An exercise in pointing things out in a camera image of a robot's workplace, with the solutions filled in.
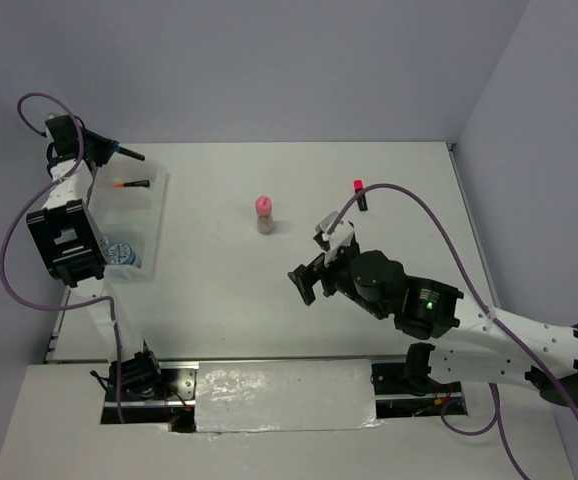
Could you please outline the blue capped black highlighter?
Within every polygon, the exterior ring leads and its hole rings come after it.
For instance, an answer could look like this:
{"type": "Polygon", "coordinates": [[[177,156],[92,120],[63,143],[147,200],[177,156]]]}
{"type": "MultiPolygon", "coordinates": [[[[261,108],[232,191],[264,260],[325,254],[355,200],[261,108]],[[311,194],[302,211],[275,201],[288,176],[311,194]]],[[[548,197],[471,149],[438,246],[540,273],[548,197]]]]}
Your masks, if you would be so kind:
{"type": "Polygon", "coordinates": [[[144,161],[146,159],[146,157],[143,154],[135,152],[135,151],[130,150],[130,149],[127,149],[127,148],[121,146],[120,144],[115,144],[112,147],[112,152],[114,154],[122,155],[122,156],[131,158],[131,159],[135,159],[138,161],[144,161]]]}

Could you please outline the orange capped black highlighter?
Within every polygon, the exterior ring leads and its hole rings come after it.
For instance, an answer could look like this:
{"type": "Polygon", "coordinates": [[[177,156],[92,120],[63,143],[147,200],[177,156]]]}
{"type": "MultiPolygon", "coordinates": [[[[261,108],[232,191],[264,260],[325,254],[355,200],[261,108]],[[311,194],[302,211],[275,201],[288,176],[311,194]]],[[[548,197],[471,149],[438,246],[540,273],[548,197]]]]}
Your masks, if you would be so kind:
{"type": "Polygon", "coordinates": [[[124,189],[124,188],[149,188],[151,186],[151,182],[147,179],[145,180],[135,180],[129,182],[122,182],[122,183],[115,183],[113,187],[115,189],[124,189]]]}

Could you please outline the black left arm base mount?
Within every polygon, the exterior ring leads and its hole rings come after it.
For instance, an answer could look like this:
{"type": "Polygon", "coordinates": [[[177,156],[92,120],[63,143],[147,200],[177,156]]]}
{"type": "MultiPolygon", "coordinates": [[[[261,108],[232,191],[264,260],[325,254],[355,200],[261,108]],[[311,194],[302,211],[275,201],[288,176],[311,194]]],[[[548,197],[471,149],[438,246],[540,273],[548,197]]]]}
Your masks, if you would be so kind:
{"type": "Polygon", "coordinates": [[[116,390],[109,375],[91,370],[93,377],[104,391],[100,423],[159,424],[169,432],[194,433],[196,431],[195,407],[198,364],[186,362],[161,362],[161,380],[146,394],[125,391],[121,398],[119,416],[116,390]]]}

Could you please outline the blue round jar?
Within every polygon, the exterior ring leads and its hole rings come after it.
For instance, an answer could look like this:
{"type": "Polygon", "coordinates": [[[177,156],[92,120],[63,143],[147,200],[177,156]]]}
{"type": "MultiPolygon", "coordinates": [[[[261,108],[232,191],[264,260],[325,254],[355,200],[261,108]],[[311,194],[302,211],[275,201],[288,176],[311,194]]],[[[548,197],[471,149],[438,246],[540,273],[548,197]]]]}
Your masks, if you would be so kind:
{"type": "Polygon", "coordinates": [[[112,242],[107,246],[110,265],[137,266],[139,258],[134,249],[125,242],[112,242]]]}
{"type": "Polygon", "coordinates": [[[106,236],[102,236],[100,240],[101,251],[105,256],[109,255],[109,240],[106,236]]]}

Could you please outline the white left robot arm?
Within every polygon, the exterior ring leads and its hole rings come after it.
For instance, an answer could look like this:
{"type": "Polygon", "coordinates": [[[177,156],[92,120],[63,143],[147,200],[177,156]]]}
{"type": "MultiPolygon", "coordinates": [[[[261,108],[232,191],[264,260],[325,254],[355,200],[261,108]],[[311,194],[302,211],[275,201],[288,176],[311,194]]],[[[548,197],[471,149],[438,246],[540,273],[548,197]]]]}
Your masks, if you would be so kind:
{"type": "Polygon", "coordinates": [[[151,399],[165,385],[165,374],[143,336],[131,324],[105,270],[112,264],[108,242],[88,203],[97,170],[116,152],[142,160],[115,140],[96,134],[67,114],[45,121],[48,171],[55,183],[43,206],[26,215],[26,225],[43,263],[84,309],[109,349],[107,388],[115,398],[151,399]]]}

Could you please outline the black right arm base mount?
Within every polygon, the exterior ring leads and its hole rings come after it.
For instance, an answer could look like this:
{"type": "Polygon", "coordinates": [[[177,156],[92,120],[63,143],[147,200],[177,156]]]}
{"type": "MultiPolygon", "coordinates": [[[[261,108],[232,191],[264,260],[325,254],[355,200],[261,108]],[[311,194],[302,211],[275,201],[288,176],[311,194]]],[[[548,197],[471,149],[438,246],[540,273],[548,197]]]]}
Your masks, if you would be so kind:
{"type": "Polygon", "coordinates": [[[439,417],[443,408],[448,415],[467,414],[461,384],[431,378],[433,350],[432,345],[413,344],[405,356],[370,361],[378,419],[439,417]]]}

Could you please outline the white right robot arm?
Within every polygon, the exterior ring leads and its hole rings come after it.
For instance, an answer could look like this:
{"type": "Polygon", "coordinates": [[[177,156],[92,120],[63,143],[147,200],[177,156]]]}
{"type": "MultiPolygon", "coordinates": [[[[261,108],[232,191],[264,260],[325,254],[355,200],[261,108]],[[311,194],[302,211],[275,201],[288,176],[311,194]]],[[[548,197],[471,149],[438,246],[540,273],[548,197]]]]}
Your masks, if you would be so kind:
{"type": "Polygon", "coordinates": [[[406,274],[401,263],[378,250],[343,247],[333,260],[318,255],[289,272],[303,302],[314,286],[336,293],[413,338],[396,374],[374,373],[422,395],[442,384],[501,383],[533,390],[552,404],[578,407],[578,323],[554,326],[497,310],[485,314],[459,289],[406,274]]]}

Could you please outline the pink capped black highlighter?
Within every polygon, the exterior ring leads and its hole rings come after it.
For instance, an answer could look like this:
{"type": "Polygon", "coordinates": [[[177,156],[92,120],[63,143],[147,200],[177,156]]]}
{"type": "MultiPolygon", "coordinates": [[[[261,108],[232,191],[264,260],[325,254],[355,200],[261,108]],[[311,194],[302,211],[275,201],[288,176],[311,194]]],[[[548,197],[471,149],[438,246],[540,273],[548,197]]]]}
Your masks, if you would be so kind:
{"type": "Polygon", "coordinates": [[[367,203],[366,195],[363,193],[363,191],[365,189],[363,181],[361,179],[356,179],[353,182],[353,187],[354,187],[354,193],[355,193],[356,203],[357,203],[358,209],[361,212],[367,212],[368,211],[368,203],[367,203]]]}

